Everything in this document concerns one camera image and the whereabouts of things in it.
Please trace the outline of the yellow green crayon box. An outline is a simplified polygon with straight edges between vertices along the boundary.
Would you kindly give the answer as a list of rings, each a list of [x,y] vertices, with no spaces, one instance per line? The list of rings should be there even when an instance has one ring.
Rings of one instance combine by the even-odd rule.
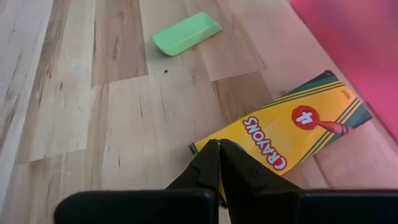
[[[353,91],[326,70],[190,147],[198,154],[211,139],[229,139],[282,175],[370,119]]]

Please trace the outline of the green eraser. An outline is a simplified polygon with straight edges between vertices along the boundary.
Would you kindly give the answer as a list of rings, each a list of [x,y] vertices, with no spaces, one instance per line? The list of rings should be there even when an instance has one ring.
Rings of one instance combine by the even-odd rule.
[[[199,12],[152,36],[157,48],[168,56],[178,55],[222,31],[222,26],[205,12]]]

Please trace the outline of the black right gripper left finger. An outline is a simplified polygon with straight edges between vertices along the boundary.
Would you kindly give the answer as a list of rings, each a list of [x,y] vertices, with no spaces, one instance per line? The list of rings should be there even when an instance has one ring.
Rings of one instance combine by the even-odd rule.
[[[54,224],[218,224],[220,148],[209,141],[163,190],[91,190],[62,200]]]

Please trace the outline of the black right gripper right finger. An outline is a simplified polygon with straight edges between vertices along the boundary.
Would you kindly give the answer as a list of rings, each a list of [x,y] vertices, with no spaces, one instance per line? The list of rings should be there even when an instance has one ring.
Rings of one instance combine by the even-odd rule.
[[[220,141],[232,224],[398,224],[398,190],[304,190]]]

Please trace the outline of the pink translucent bin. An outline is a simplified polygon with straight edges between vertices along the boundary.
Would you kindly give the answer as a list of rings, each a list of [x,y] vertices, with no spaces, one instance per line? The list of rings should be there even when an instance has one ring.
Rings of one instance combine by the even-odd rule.
[[[398,140],[398,0],[290,0],[290,4]]]

